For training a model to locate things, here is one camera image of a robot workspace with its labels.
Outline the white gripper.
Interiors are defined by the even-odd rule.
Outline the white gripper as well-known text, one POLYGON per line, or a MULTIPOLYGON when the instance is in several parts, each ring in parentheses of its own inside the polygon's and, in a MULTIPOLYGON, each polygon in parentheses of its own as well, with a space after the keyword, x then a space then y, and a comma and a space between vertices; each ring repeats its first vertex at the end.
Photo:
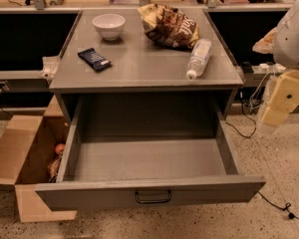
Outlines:
MULTIPOLYGON (((260 54, 272 54, 276 29, 270 30, 257 41, 252 51, 260 54)), ((258 130, 261 133, 272 133, 278 129, 299 106, 299 70, 282 74, 276 83, 270 98, 270 107, 262 105, 258 111, 258 130)))

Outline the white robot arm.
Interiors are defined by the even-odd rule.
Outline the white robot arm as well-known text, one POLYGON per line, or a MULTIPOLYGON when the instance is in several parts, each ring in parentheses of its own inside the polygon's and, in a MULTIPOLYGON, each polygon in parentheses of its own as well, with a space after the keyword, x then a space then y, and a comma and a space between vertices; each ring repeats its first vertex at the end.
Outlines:
POLYGON ((252 50, 272 54, 274 62, 286 68, 279 77, 271 76, 267 81, 258 111, 257 129, 272 133, 299 106, 299 0, 252 50))

